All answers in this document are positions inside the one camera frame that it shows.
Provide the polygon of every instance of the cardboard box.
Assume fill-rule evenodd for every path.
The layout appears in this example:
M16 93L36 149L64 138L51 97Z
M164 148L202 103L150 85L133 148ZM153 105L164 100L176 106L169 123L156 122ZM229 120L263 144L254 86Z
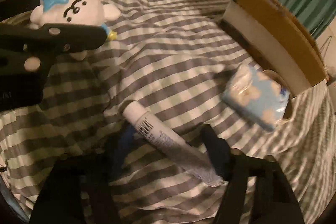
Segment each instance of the cardboard box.
M326 78L315 40L278 0L231 0L223 20L248 42L258 63L264 59L263 69L284 79L293 96Z

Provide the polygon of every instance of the bed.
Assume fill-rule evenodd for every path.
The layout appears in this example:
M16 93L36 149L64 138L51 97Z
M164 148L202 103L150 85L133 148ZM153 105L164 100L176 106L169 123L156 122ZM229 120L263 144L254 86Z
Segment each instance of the bed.
M294 99L294 117L267 133L221 102L223 73L244 62L258 66L220 27L229 0L102 0L122 15L108 22L117 41L91 51L83 62L59 56L41 104L1 114L0 155L6 183L29 216L43 181L62 155L99 150L124 119L119 107L138 100L191 145L206 152L198 127L249 156L273 155L313 223L336 190L335 115L325 82ZM29 14L9 23L25 22ZM248 222L254 179L249 180ZM209 187L140 136L121 177L110 182L124 223L211 223L225 186ZM87 223L93 223L82 192Z

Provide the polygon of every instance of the plush toy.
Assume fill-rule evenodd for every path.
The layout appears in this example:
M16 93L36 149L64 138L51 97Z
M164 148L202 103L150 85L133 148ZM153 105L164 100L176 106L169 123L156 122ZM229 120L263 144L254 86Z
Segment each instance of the plush toy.
M33 27L45 23L70 23L96 25L105 29L109 40L115 39L116 32L111 31L106 21L116 20L120 11L113 4L102 4L100 0L41 0L31 13ZM71 53L76 60L83 60L87 51Z

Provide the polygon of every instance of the blue packet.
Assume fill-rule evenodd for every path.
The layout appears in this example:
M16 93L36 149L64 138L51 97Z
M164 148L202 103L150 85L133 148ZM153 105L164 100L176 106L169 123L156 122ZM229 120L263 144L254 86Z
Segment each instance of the blue packet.
M272 132L283 118L289 90L255 68L242 64L221 98L243 117Z

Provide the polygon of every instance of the white tube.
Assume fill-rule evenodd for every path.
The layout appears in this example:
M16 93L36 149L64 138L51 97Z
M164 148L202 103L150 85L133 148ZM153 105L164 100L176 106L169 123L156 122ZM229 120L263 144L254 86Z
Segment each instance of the white tube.
M224 183L216 174L208 155L187 144L137 101L131 102L125 108L123 116L146 140L190 174L212 187Z

